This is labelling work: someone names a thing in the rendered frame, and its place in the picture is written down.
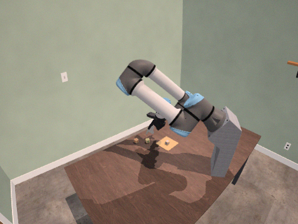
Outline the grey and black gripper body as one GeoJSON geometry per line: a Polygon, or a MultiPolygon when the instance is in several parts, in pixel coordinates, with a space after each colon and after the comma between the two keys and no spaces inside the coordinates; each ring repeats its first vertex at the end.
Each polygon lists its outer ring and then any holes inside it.
{"type": "Polygon", "coordinates": [[[158,118],[156,115],[155,115],[155,117],[158,119],[158,120],[153,120],[152,122],[153,122],[153,125],[157,128],[157,130],[159,131],[159,129],[161,129],[161,128],[163,128],[164,126],[165,126],[165,124],[166,124],[166,122],[165,122],[165,118],[163,118],[163,119],[160,119],[160,118],[158,118]]]}

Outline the peach mat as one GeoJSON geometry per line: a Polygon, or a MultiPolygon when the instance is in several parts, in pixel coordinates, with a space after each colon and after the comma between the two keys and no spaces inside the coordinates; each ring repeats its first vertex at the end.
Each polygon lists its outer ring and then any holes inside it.
{"type": "Polygon", "coordinates": [[[165,137],[162,140],[160,140],[159,142],[157,142],[156,144],[159,145],[160,147],[164,148],[165,150],[169,151],[170,149],[172,149],[173,147],[175,147],[178,144],[178,142],[172,140],[169,137],[165,137]],[[169,140],[170,141],[170,143],[168,145],[165,144],[165,141],[166,140],[169,140]]]}

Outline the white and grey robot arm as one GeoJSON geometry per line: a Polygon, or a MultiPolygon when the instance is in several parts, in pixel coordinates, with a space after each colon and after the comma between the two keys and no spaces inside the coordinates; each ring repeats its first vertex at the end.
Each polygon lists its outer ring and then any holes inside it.
{"type": "Polygon", "coordinates": [[[198,93],[192,95],[189,91],[184,92],[160,72],[155,64],[147,60],[130,62],[119,76],[116,85],[125,95],[137,96],[156,111],[147,113],[147,117],[154,120],[158,120],[155,115],[160,119],[165,118],[170,129],[182,137],[187,137],[200,120],[210,132],[215,132],[226,119],[223,110],[215,108],[198,93]],[[160,97],[147,87],[142,80],[143,76],[149,77],[166,90],[178,101],[177,104],[173,107],[168,98],[160,97]]]}

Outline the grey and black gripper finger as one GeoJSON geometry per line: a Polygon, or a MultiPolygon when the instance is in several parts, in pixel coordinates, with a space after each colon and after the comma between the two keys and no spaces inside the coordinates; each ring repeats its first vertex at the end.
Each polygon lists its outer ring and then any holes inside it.
{"type": "Polygon", "coordinates": [[[147,129],[147,131],[146,131],[146,135],[147,135],[148,132],[154,134],[153,129],[154,129],[153,122],[151,122],[148,129],[147,129]]]}

